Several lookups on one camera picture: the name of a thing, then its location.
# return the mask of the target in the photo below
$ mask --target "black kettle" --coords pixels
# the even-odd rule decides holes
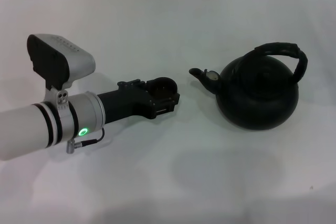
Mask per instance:
[[[269,55],[299,59],[292,73],[281,61]],[[295,110],[299,99],[298,81],[308,59],[296,44],[269,43],[232,61],[222,73],[192,68],[189,73],[216,95],[224,116],[249,130],[279,126]]]

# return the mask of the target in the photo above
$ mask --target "white backdrop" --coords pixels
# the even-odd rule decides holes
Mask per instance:
[[[1,111],[43,99],[32,33],[94,55],[71,94],[159,76],[181,94],[174,113],[107,125],[74,155],[60,144],[1,162],[1,224],[334,223],[336,0],[0,0],[0,27]],[[221,71],[273,41],[309,58],[298,107],[273,130],[240,130],[188,70]]]

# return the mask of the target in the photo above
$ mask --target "black stripe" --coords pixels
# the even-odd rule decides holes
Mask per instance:
[[[54,131],[53,131],[53,127],[52,127],[53,125],[51,123],[51,119],[50,119],[46,109],[43,108],[43,106],[41,104],[35,103],[33,105],[38,107],[38,109],[41,111],[42,115],[44,116],[44,119],[46,120],[47,127],[48,127],[48,133],[49,133],[48,145],[46,147],[46,148],[48,148],[52,145],[52,142],[54,140]]]
[[[74,129],[73,129],[73,137],[72,138],[75,138],[78,134],[78,131],[79,131],[79,123],[78,123],[78,117],[77,117],[77,113],[76,113],[76,110],[74,108],[74,106],[72,106],[71,102],[69,102],[69,109],[70,109],[70,112],[71,112],[71,115],[72,115],[72,118],[73,118],[73,124],[74,124]]]
[[[51,112],[53,113],[55,120],[56,120],[56,125],[57,125],[57,141],[56,144],[59,144],[62,140],[63,137],[63,129],[62,129],[62,123],[61,123],[61,119],[59,118],[59,114],[56,110],[56,108],[52,105],[51,102],[43,102],[45,105],[48,106],[48,108],[50,108]]]

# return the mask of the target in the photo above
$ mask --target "cable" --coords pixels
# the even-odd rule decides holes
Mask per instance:
[[[90,140],[85,140],[85,141],[80,142],[81,147],[88,146],[88,145],[91,145],[91,144],[97,144],[98,142],[100,142],[105,136],[104,128],[101,128],[101,132],[102,132],[102,135],[99,139],[90,139]]]

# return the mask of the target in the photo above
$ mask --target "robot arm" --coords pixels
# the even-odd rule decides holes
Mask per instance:
[[[67,152],[98,140],[75,143],[106,123],[132,115],[154,119],[174,111],[179,102],[176,83],[169,78],[147,82],[119,82],[119,89],[103,94],[69,96],[67,88],[95,71],[92,55],[56,35],[30,35],[28,53],[33,69],[46,80],[41,103],[0,113],[0,159],[6,160],[67,141]]]

